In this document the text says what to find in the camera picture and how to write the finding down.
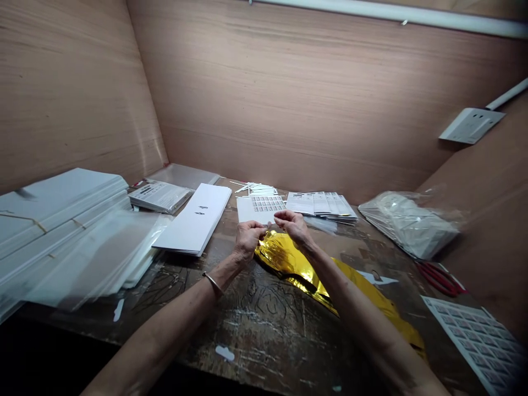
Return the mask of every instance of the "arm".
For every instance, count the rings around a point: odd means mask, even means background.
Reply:
[[[252,259],[266,228],[240,223],[233,253],[209,272],[224,291]],[[121,347],[82,395],[146,394],[209,315],[219,292],[207,278],[160,309]]]
[[[449,394],[389,319],[314,243],[301,214],[280,211],[275,214],[275,222],[312,264],[343,325],[391,384],[404,394]]]

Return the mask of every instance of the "stack of printed cards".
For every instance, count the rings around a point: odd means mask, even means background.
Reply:
[[[422,296],[490,395],[502,395],[526,363],[525,349],[481,309]]]

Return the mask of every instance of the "red scissors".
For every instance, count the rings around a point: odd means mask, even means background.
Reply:
[[[440,293],[449,297],[456,297],[468,292],[460,286],[450,273],[438,268],[433,263],[416,260],[414,262],[425,280]]]

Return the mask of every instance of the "wall socket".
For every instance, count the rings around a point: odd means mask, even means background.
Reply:
[[[505,115],[490,110],[465,108],[439,138],[475,144]]]

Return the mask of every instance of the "hand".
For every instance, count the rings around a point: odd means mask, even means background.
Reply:
[[[304,222],[304,217],[300,213],[284,210],[275,213],[275,222],[279,227],[286,230],[297,246],[305,246],[313,243],[312,237],[308,233],[308,227]]]
[[[266,230],[264,225],[254,220],[238,224],[233,254],[241,263],[247,264],[253,258],[259,239],[266,235]]]

